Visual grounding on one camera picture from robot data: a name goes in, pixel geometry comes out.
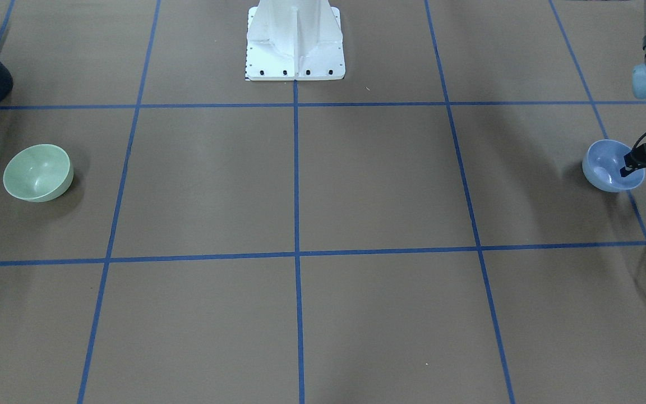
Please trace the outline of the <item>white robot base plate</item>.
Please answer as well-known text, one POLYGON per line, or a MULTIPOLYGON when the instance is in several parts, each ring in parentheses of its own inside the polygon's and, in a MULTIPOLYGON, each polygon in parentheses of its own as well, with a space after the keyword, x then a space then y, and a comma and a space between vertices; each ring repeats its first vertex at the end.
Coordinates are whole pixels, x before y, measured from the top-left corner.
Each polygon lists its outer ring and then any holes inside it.
POLYGON ((249 8, 247 29, 246 80, 346 76, 341 13, 328 1, 261 1, 249 8))

